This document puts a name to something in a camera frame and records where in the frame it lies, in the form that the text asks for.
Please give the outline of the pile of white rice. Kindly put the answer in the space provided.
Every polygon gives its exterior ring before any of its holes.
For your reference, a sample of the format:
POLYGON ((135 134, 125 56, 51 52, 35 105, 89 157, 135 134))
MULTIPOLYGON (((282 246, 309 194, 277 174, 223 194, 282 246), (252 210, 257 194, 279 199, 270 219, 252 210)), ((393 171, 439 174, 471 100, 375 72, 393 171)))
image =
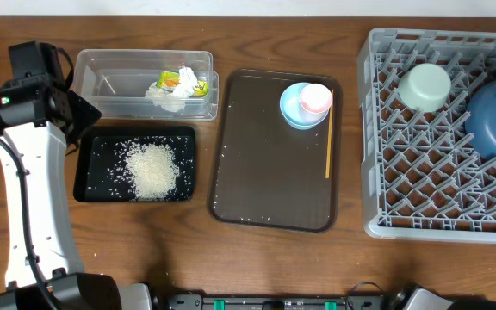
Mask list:
POLYGON ((96 137, 85 176, 85 202, 188 201, 194 191, 195 139, 96 137))

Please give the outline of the white tissue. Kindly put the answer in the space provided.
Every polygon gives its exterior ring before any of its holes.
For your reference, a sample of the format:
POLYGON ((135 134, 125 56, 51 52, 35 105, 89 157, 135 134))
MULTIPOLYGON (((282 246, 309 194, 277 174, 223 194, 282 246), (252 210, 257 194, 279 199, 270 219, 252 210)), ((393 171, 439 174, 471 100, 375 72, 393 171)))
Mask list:
POLYGON ((145 98, 151 100, 154 106, 171 113, 180 112, 186 107, 186 103, 182 98, 175 97, 171 92, 158 88, 156 84, 149 86, 145 93, 145 98))
POLYGON ((182 67, 179 70, 179 84, 172 92, 174 97, 189 98, 194 95, 198 79, 190 67, 182 67))

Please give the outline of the yellow green snack wrapper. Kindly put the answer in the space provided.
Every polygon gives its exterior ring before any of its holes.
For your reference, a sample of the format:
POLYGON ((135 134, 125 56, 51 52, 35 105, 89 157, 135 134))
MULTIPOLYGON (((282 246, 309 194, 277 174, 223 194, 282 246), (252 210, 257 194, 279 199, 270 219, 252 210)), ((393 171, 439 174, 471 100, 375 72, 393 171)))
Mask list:
MULTIPOLYGON (((195 87, 194 97, 203 97, 208 93, 209 85, 205 80, 200 80, 198 77, 198 85, 195 87)), ((156 86, 160 89, 173 92, 175 87, 179 84, 179 72, 162 71, 158 81, 155 82, 156 86)))

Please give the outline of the light blue small plate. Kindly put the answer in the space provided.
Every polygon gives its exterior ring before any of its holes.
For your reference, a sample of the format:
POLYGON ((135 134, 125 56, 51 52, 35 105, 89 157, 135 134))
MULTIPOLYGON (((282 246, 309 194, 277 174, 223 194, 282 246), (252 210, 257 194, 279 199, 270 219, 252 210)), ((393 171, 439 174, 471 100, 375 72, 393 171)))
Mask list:
POLYGON ((285 91, 283 91, 280 99, 280 110, 283 118, 291 127, 300 130, 308 130, 320 123, 306 125, 301 119, 300 93, 302 88, 308 84, 314 83, 300 82, 290 85, 285 91))

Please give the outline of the pink cup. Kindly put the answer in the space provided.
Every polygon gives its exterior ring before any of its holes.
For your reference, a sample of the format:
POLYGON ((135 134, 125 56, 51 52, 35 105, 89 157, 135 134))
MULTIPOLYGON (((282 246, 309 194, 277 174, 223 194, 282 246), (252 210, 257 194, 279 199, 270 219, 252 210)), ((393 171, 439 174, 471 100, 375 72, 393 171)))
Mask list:
POLYGON ((308 84, 300 93, 300 115, 306 125, 321 122, 332 106, 332 92, 323 84, 308 84))

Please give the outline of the wooden chopstick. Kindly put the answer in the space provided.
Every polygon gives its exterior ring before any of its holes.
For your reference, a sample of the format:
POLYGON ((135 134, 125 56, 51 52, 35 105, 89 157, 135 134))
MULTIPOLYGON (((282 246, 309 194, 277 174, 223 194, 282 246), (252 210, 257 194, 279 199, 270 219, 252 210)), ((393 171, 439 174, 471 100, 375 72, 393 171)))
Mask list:
POLYGON ((328 132, 326 148, 325 179, 330 179, 332 162, 332 136, 333 136, 333 115, 334 115, 334 90, 331 90, 332 103, 328 114, 328 132))

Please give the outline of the mint green bowl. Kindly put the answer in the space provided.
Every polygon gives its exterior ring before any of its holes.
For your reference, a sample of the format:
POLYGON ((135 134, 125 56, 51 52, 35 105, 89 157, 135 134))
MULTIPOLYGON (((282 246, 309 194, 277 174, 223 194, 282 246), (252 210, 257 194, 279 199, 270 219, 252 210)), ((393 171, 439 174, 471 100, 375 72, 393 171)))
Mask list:
POLYGON ((420 64, 405 74, 398 85, 401 101, 410 109, 431 113, 447 101, 451 79, 439 65, 420 64))

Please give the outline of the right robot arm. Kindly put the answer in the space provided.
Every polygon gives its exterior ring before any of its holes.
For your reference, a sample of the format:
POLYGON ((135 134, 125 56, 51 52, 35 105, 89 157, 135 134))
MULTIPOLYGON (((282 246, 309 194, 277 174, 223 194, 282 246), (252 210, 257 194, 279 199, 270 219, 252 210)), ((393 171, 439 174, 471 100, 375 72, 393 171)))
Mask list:
POLYGON ((450 300, 417 284, 411 284, 389 301, 385 301, 382 308, 387 310, 496 310, 496 301, 475 296, 450 300))

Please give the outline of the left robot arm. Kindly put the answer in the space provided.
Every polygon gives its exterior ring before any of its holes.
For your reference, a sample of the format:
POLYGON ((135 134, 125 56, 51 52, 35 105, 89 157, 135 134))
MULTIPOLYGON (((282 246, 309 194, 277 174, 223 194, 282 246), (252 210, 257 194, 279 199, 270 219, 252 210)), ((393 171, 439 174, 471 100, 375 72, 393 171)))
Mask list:
POLYGON ((89 274, 71 231, 65 151, 98 118, 62 77, 26 71, 0 89, 9 260, 0 309, 151 309, 144 283, 89 274))

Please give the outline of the black waste tray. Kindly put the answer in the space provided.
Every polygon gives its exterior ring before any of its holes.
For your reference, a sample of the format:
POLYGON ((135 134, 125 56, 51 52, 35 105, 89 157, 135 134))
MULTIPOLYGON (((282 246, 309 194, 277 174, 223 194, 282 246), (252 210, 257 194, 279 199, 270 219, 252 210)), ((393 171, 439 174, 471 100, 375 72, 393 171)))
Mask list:
POLYGON ((192 127, 93 127, 81 139, 79 202, 187 201, 195 181, 192 127))

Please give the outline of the grey dishwasher rack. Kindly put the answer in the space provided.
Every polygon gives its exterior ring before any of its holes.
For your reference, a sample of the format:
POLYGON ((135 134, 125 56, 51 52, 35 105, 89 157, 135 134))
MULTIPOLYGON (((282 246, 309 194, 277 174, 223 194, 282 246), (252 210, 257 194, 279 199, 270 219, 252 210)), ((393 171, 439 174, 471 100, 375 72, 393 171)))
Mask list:
POLYGON ((472 96, 496 80, 496 33, 376 28, 357 59, 363 115, 363 218, 378 239, 496 244, 496 158, 464 124, 472 96), (449 74, 444 105, 408 108, 398 84, 413 67, 449 74))

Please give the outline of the clear plastic bin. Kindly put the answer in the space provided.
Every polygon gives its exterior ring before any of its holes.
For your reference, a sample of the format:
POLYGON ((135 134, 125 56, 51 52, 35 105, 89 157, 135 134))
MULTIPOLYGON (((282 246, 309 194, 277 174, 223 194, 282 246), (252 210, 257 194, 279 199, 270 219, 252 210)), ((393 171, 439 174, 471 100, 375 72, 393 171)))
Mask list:
POLYGON ((211 121, 219 103, 219 75, 207 51, 85 49, 77 56, 72 88, 108 119, 211 121), (162 71, 179 72, 184 66, 208 82, 205 96, 182 98, 186 107, 176 113, 145 98, 162 71))

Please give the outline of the dark brown serving tray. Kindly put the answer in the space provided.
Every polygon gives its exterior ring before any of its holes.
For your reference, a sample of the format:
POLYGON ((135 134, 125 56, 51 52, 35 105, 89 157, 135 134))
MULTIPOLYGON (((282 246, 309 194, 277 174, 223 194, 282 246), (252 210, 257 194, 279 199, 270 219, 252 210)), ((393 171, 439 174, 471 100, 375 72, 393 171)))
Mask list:
POLYGON ((342 88, 327 76, 239 69, 227 80, 208 211, 216 220, 308 233, 334 223, 339 195, 342 88), (334 90, 332 162, 326 179, 328 116, 291 127, 280 97, 299 82, 334 90))

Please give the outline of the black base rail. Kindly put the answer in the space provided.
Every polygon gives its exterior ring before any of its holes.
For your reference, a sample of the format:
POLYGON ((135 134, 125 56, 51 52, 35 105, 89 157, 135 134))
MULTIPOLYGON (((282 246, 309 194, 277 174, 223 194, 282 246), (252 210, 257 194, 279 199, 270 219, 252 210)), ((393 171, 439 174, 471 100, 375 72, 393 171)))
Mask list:
POLYGON ((164 310, 382 310, 382 296, 202 296, 177 294, 164 310))

